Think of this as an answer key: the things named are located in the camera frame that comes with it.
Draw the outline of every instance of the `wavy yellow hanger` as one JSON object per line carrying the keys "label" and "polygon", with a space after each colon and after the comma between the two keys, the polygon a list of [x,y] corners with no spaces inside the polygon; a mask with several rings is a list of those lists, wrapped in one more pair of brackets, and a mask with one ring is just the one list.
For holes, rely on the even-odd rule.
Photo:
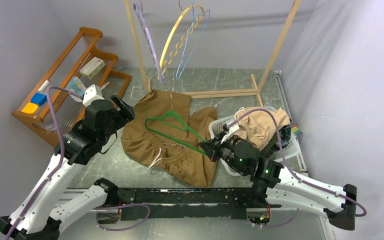
{"label": "wavy yellow hanger", "polygon": [[[201,12],[203,15],[205,15],[205,10],[204,10],[204,7],[199,5],[199,4],[194,4],[193,5],[194,7],[197,7],[197,8],[200,8],[201,9]],[[178,29],[178,26],[179,24],[182,22],[182,19],[183,17],[189,12],[189,10],[192,9],[192,6],[189,6],[188,8],[186,8],[182,13],[181,15],[179,16],[179,18],[177,19],[176,23],[174,24],[173,28],[171,29],[171,32],[170,34],[168,35],[168,38],[167,38],[167,41],[165,42],[165,46],[164,46],[164,49],[162,50],[162,55],[161,55],[161,58],[159,59],[159,67],[162,69],[162,75],[164,75],[164,73],[166,72],[167,70],[167,67],[172,63],[172,60],[173,60],[173,57],[176,56],[178,54],[178,51],[181,47],[183,47],[183,44],[185,43],[186,41],[186,38],[192,34],[194,32],[194,29],[197,27],[199,21],[203,18],[203,16],[197,16],[196,17],[196,22],[193,24],[192,28],[188,28],[187,31],[186,31],[186,35],[183,35],[180,39],[180,42],[179,43],[176,43],[176,49],[175,51],[172,51],[170,52],[169,56],[170,56],[170,60],[164,60],[166,58],[166,53],[167,53],[167,50],[169,49],[169,46],[170,46],[170,43],[172,41],[172,38],[173,38],[173,35],[175,34],[176,30]]]}

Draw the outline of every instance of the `brown pants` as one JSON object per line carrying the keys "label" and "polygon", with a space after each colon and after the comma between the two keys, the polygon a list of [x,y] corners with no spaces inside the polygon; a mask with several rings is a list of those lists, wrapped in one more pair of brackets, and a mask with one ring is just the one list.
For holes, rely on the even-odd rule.
{"label": "brown pants", "polygon": [[[206,107],[189,116],[191,97],[186,94],[153,90],[135,106],[136,117],[129,122],[121,135],[124,152],[138,163],[149,166],[161,148],[161,160],[155,166],[195,187],[208,187],[214,177],[216,162],[207,156],[180,145],[145,128],[145,120],[159,117],[173,109],[184,123],[205,139],[211,139],[208,126],[217,117],[214,107]],[[177,120],[166,118],[166,123],[182,127]],[[162,123],[149,121],[148,127],[198,148],[201,140],[191,132],[185,132]]]}

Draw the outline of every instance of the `wooden rack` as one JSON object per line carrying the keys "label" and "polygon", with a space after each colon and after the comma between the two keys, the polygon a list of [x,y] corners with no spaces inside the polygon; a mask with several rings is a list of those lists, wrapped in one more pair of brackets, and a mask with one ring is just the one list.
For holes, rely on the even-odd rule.
{"label": "wooden rack", "polygon": [[[264,86],[264,83],[266,82],[267,77],[269,76],[269,72],[273,67],[273,64],[275,63],[276,57],[278,56],[279,50],[281,49],[281,46],[284,42],[284,39],[286,37],[286,34],[288,33],[288,30],[292,24],[292,21],[294,20],[295,14],[298,11],[298,8],[300,7],[301,0],[295,0],[292,4],[292,8],[289,11],[289,14],[286,18],[286,21],[283,25],[283,29],[280,32],[280,36],[277,39],[276,45],[274,46],[273,52],[271,54],[271,57],[267,63],[267,66],[265,67],[263,71],[263,75],[261,80],[259,81],[258,85],[254,78],[254,75],[251,74],[250,78],[252,81],[253,88],[249,89],[232,89],[232,90],[214,90],[214,91],[194,91],[194,92],[183,92],[184,94],[190,95],[193,99],[201,99],[201,98],[216,98],[216,97],[236,97],[236,96],[256,96],[258,100],[258,104],[263,107],[263,101],[261,99],[260,93]],[[142,54],[141,49],[139,47],[138,42],[138,36],[136,34],[136,28],[132,17],[132,10],[131,10],[131,4],[130,0],[124,0],[124,5],[127,12],[128,21],[130,23],[130,29],[131,34],[133,36],[134,44],[136,47],[136,54],[137,59],[139,61],[140,66],[140,72],[143,78],[143,84],[147,92],[151,91],[151,80],[147,79],[147,75],[145,73],[145,67],[144,62],[142,60]]]}
{"label": "wooden rack", "polygon": [[[96,84],[98,86],[102,86],[106,82],[108,76],[124,79],[124,84],[118,93],[118,95],[122,97],[127,89],[127,86],[129,85],[131,76],[126,73],[117,72],[113,69],[114,64],[119,59],[116,54],[101,51],[95,46],[102,36],[102,32],[98,29],[81,27],[74,39],[56,59],[20,107],[12,113],[14,117],[20,120],[53,147],[55,147],[59,142],[58,136],[56,133],[44,129],[44,124],[52,120],[49,105],[45,103],[41,106],[40,110],[34,114],[23,113],[21,112],[21,109],[28,102],[30,102],[32,96],[38,91],[46,80],[49,80],[49,86],[59,86],[61,88],[65,88],[73,76],[79,77],[83,83],[86,81],[90,84]],[[94,76],[91,80],[88,80],[80,75],[79,70],[93,57],[104,60],[105,66],[99,71],[98,74],[96,74],[96,76]],[[67,96],[67,94],[56,90],[52,93],[51,97],[52,104],[57,113],[58,121],[60,121],[59,124],[63,133],[69,131],[74,123],[81,120],[85,114],[85,108],[82,103],[76,102],[71,97]]]}

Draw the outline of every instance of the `white drawstring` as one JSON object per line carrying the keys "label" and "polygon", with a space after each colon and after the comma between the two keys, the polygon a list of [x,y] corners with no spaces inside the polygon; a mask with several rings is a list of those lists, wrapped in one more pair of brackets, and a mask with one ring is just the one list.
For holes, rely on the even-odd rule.
{"label": "white drawstring", "polygon": [[148,166],[148,170],[152,170],[152,168],[157,164],[162,158],[158,158],[161,155],[161,147],[159,148],[158,155],[155,157],[155,159],[152,161],[151,165]]}
{"label": "white drawstring", "polygon": [[245,109],[245,107],[239,108],[239,110],[237,112],[235,112],[233,118],[236,120],[236,114],[238,114],[240,111],[243,111],[244,109]]}

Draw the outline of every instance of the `wooden pole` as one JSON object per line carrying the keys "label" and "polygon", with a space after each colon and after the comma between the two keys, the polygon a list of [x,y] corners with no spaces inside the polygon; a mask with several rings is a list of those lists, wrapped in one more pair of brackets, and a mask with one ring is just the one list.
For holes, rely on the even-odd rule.
{"label": "wooden pole", "polygon": [[269,72],[272,69],[273,64],[275,63],[279,50],[281,49],[282,44],[284,43],[286,34],[288,33],[292,21],[294,20],[295,14],[297,13],[298,8],[300,8],[300,4],[301,0],[295,0],[292,4],[292,8],[290,9],[285,24],[283,25],[283,29],[280,32],[279,38],[277,39],[276,46],[274,47],[273,52],[271,53],[271,57],[268,60],[267,66],[265,67],[264,73],[262,74],[262,78],[259,81],[258,92],[261,92],[261,89],[263,88],[264,83],[266,82],[267,76],[269,76]]}
{"label": "wooden pole", "polygon": [[134,45],[136,47],[137,60],[139,60],[140,73],[142,74],[142,78],[143,78],[143,87],[146,89],[146,92],[149,93],[151,89],[149,89],[148,87],[147,74],[145,72],[144,61],[142,60],[141,49],[139,47],[138,35],[136,35],[135,24],[133,22],[133,17],[132,17],[132,10],[130,9],[131,7],[130,1],[124,0],[124,5],[126,8],[128,22],[130,23],[131,35],[133,36]]}

